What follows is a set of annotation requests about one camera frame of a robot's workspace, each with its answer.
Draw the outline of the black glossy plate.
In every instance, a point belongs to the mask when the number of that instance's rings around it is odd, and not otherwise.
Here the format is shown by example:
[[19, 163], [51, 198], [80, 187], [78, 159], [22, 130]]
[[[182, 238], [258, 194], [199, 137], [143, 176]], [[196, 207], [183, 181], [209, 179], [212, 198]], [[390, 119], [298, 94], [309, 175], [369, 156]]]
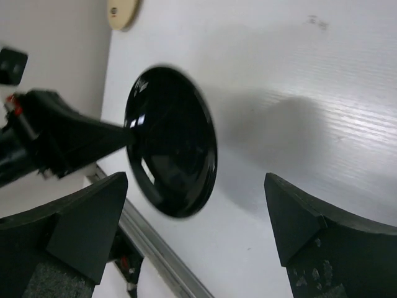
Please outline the black glossy plate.
[[150, 204], [175, 219], [197, 214], [218, 166], [215, 128], [199, 88], [170, 65], [144, 70], [130, 90], [124, 126], [136, 138], [127, 156]]

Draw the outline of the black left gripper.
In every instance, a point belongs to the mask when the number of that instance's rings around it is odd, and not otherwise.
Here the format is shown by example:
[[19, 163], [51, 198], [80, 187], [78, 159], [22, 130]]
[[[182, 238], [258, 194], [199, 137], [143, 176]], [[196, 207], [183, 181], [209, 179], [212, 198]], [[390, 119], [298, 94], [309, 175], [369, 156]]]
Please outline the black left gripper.
[[136, 143], [131, 129], [80, 114], [54, 91], [11, 94], [4, 109], [1, 187], [35, 171], [62, 178]]

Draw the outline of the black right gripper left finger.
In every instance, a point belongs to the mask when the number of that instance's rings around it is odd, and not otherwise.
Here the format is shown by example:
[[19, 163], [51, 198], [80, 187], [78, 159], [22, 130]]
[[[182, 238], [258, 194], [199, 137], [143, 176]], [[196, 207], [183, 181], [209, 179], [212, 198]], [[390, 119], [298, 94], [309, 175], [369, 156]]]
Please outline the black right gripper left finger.
[[128, 179], [118, 172], [1, 219], [1, 297], [91, 297], [108, 262]]

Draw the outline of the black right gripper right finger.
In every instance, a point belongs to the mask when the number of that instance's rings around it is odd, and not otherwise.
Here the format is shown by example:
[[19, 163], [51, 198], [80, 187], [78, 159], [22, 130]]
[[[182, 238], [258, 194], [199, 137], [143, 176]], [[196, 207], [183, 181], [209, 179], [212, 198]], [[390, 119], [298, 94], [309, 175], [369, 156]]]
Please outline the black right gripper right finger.
[[396, 227], [329, 204], [274, 173], [264, 180], [294, 297], [396, 297]]

